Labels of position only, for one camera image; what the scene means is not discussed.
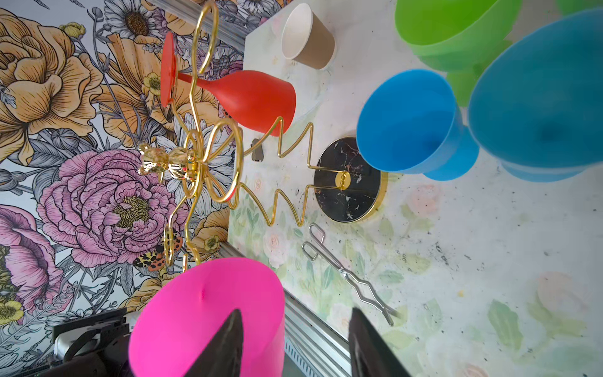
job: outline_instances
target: purple peony flower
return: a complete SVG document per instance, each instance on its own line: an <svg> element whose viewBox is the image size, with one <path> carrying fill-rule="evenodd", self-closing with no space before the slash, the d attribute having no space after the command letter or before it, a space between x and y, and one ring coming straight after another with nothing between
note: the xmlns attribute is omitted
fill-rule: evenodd
<svg viewBox="0 0 603 377"><path fill-rule="evenodd" d="M139 165L140 154L130 150L88 151L67 160L37 207L44 233L73 247L73 259L89 268L132 263L154 250L176 202L157 177L138 174ZM185 218L182 209L177 232Z"/></svg>
<svg viewBox="0 0 603 377"><path fill-rule="evenodd" d="M67 307L73 298L71 284L62 284L63 270L54 264L54 249L37 232L30 213L0 204L0 249L0 268L10 272L10 282L3 279L2 285L18 287L16 298L26 311L47 304L53 306L47 313L53 314Z"/></svg>

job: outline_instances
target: paper cup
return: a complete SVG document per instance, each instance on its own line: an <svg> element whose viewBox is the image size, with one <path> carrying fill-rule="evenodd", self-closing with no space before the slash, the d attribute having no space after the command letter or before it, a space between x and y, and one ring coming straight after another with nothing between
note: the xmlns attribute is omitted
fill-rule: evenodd
<svg viewBox="0 0 603 377"><path fill-rule="evenodd" d="M333 34L305 3L296 6L287 18L281 46L285 58L314 69L325 68L335 55Z"/></svg>

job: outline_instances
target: silver tongs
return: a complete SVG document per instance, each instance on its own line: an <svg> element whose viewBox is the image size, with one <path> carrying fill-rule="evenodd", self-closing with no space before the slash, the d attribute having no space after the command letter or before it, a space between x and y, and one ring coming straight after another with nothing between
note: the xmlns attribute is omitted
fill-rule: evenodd
<svg viewBox="0 0 603 377"><path fill-rule="evenodd" d="M316 237L316 235L314 234L314 232L313 232L314 229L317 229L318 232L320 232L320 239L318 239L318 237ZM383 316L387 320L387 323L389 323L390 326L394 326L394 321L391 319L390 314L397 316L397 312L395 310L393 310L392 308L390 308L389 306L387 306L383 302L383 300L381 300L379 298L379 296L377 295L377 292L375 291L375 289L373 288L373 285L370 282L360 279L352 271L343 267L343 265L339 262L339 260L337 260L337 258L333 254L331 254L329 249L327 249L327 247L323 243L325 232L324 232L324 230L322 230L322 228L320 226L316 225L315 223L312 223L309 226L309 230L310 230L310 236L320 246L320 248L322 250L319 250L311 242L307 242L307 241L304 242L301 245L301 250L308 257L308 259L310 259L312 262L314 262L314 260L316 260L316 257L318 255L323 257L323 259L325 261L327 261L334 269L339 271L339 273L348 282L348 284L350 284L352 286L352 288L354 288L354 290L358 294L358 298L360 299L360 301L367 303L369 305L373 305L375 308L377 308L377 310L379 310L383 314ZM306 251L306 246L309 246L314 250L313 256L310 255ZM368 289L370 290L371 294L373 295L373 298L369 299L368 297L365 297L362 294L362 292L360 292L360 288L358 288L358 284L366 285L368 287Z"/></svg>

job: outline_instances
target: white table surface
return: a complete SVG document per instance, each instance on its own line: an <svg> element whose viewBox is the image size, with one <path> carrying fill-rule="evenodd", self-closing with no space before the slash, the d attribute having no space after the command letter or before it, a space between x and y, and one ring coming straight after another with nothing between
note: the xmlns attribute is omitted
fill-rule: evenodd
<svg viewBox="0 0 603 377"><path fill-rule="evenodd" d="M326 71L280 53L283 24L302 1L335 36L336 57ZM355 134L363 104L382 82L428 69L396 33L395 6L295 0L247 36L244 69L288 80L297 91L285 147L312 121L316 163L332 141ZM510 37L517 41L559 17L554 1L525 0ZM259 136L245 129L245 145ZM281 188L301 210L314 176L305 166L307 141L284 159L276 150L271 138L263 162L246 159L245 181L267 208ZM295 226L282 199L269 228L241 194L229 242L270 265L290 293L345 338L351 308L359 306L414 376L592 377L603 370L602 189L601 167L530 183L481 150L475 166L450 182L391 174L379 211L361 223L334 223L311 195L307 218L327 232L326 245L403 314L393 328L326 262L303 256L308 229Z"/></svg>

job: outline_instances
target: floral wallpaper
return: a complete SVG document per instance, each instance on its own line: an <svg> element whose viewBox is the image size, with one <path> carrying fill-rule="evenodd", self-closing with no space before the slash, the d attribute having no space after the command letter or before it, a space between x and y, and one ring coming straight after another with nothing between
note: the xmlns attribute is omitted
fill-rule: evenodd
<svg viewBox="0 0 603 377"><path fill-rule="evenodd" d="M179 274L156 246L182 187L139 175L135 146L169 151L193 127L186 85L174 106L159 101L163 38L174 33L178 68L190 71L192 25L146 0L33 1L0 8L0 376L43 364L52 326L142 309ZM224 21L251 31L287 2L218 3ZM220 42L205 78L241 70L242 58ZM210 92L194 96L206 134L228 114ZM226 186L234 152L210 165ZM217 251L228 223L204 191L191 222L199 243Z"/></svg>

